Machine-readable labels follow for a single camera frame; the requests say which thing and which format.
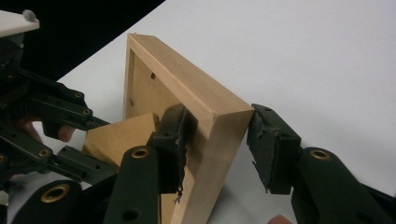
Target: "black background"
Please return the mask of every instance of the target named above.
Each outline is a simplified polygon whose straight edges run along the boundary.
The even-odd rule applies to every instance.
[[[163,1],[1,0],[0,10],[35,13],[40,28],[25,34],[21,67],[58,80]]]

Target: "wooden block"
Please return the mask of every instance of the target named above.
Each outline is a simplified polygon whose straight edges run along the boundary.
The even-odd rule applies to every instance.
[[[87,131],[82,152],[120,167],[125,151],[145,146],[154,131],[152,113],[108,124]]]
[[[206,223],[253,109],[155,36],[128,35],[124,117],[161,118],[182,103],[196,119],[188,143],[183,197],[163,197],[163,223]]]

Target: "white table surface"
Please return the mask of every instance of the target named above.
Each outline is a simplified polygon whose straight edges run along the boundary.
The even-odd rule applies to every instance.
[[[329,149],[394,196],[395,11],[394,1],[167,0],[60,82],[96,117],[120,121],[126,36],[155,35],[248,104],[273,108],[303,147]],[[290,196],[266,194],[251,161],[244,140],[208,223],[295,222]]]

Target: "wooden box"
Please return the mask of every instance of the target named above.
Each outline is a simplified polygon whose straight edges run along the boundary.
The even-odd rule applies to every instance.
[[[124,118],[161,118],[182,103],[196,119],[188,145],[181,202],[162,196],[163,223],[206,223],[239,148],[253,109],[160,39],[128,35]]]

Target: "wood grain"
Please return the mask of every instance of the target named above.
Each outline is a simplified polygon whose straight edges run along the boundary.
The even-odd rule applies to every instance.
[[[124,118],[161,117],[182,103],[196,119],[181,202],[163,197],[163,223],[206,223],[253,114],[253,108],[150,35],[128,35]]]

